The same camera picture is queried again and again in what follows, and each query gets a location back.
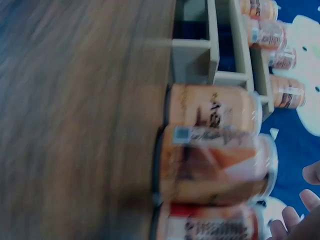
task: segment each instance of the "blue fabric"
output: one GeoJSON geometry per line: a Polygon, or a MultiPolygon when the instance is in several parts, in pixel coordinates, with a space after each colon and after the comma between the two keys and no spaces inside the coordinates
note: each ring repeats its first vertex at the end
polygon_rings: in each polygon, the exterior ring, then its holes
{"type": "MultiPolygon", "coordinates": [[[[281,7],[278,19],[292,23],[297,15],[303,15],[320,22],[320,0],[277,0],[281,7]]],[[[262,133],[270,134],[270,128],[279,129],[275,140],[279,158],[279,172],[271,195],[294,207],[298,214],[308,214],[299,193],[310,189],[320,196],[320,186],[305,182],[302,170],[305,166],[320,160],[320,137],[310,134],[293,109],[276,109],[262,124],[262,133]]]]}

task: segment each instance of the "can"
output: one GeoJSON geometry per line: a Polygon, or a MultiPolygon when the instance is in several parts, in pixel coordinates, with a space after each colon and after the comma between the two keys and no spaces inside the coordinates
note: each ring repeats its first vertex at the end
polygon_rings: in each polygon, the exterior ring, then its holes
{"type": "Polygon", "coordinates": [[[263,240],[265,224],[254,205],[163,204],[155,210],[151,240],[263,240]]]}
{"type": "Polygon", "coordinates": [[[276,108],[296,109],[306,103],[306,87],[293,78],[270,74],[273,102],[276,108]]]}
{"type": "Polygon", "coordinates": [[[284,50],[273,51],[269,54],[268,65],[275,69],[293,69],[297,64],[295,48],[287,46],[284,50]]]}
{"type": "Polygon", "coordinates": [[[259,134],[262,104],[256,92],[237,86],[173,84],[166,96],[166,123],[223,128],[259,134]]]}
{"type": "Polygon", "coordinates": [[[282,50],[287,46],[287,33],[283,22],[251,19],[243,15],[249,47],[282,50]]]}
{"type": "Polygon", "coordinates": [[[232,206],[268,196],[277,178],[276,146],[265,134],[167,126],[155,149],[152,185],[158,205],[232,206]]]}
{"type": "Polygon", "coordinates": [[[240,0],[242,14],[252,19],[271,20],[278,19],[278,5],[273,0],[240,0]]]}

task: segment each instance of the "row of cans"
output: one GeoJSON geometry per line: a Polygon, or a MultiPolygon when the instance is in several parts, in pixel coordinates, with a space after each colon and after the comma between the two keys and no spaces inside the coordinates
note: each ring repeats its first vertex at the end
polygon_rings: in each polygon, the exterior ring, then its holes
{"type": "Polygon", "coordinates": [[[260,240],[278,174],[262,105],[240,87],[173,84],[154,148],[151,240],[260,240]]]}

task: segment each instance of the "finger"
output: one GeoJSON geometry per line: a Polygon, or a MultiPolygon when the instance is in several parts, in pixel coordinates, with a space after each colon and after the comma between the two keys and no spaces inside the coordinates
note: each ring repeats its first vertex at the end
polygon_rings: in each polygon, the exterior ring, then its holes
{"type": "Polygon", "coordinates": [[[302,220],[286,240],[315,240],[320,239],[320,206],[310,212],[304,220],[302,220]]]}
{"type": "Polygon", "coordinates": [[[282,211],[282,217],[288,232],[290,233],[294,227],[300,222],[300,217],[292,206],[287,206],[282,211]]]}
{"type": "Polygon", "coordinates": [[[300,198],[309,212],[320,206],[320,198],[309,189],[305,189],[300,192],[300,198]]]}
{"type": "Polygon", "coordinates": [[[280,220],[275,220],[270,223],[270,231],[272,240],[282,240],[288,236],[287,231],[280,220]]]}
{"type": "Polygon", "coordinates": [[[312,185],[320,185],[320,161],[306,166],[302,170],[302,175],[307,183],[312,185]]]}

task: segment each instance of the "white cartoon character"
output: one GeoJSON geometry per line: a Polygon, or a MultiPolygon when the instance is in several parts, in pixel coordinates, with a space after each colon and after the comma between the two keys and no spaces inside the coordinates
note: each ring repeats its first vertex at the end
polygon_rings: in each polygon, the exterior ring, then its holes
{"type": "Polygon", "coordinates": [[[287,24],[288,44],[296,50],[296,66],[290,70],[273,69],[276,76],[297,79],[305,85],[305,104],[297,108],[304,127],[320,136],[320,24],[297,15],[287,24]]]}

